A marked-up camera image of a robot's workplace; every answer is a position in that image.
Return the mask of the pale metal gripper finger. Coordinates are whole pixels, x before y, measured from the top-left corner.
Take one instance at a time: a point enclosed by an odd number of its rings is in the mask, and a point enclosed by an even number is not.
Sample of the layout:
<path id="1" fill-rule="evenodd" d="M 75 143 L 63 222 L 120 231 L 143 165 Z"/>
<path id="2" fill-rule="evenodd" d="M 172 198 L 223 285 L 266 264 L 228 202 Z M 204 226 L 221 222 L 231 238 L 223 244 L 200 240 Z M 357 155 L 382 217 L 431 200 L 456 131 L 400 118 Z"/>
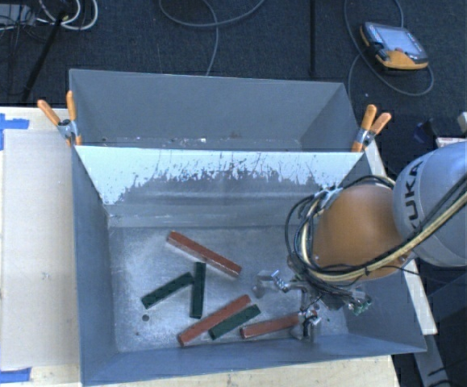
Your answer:
<path id="1" fill-rule="evenodd" d="M 297 314 L 298 323 L 295 324 L 290 334 L 302 342 L 314 342 L 316 331 L 322 319 L 317 310 L 305 310 Z"/>
<path id="2" fill-rule="evenodd" d="M 290 291 L 290 285 L 280 276 L 280 271 L 263 270 L 256 275 L 256 281 L 252 287 L 252 292 L 256 298 L 262 298 L 268 289 L 273 289 L 282 293 Z"/>

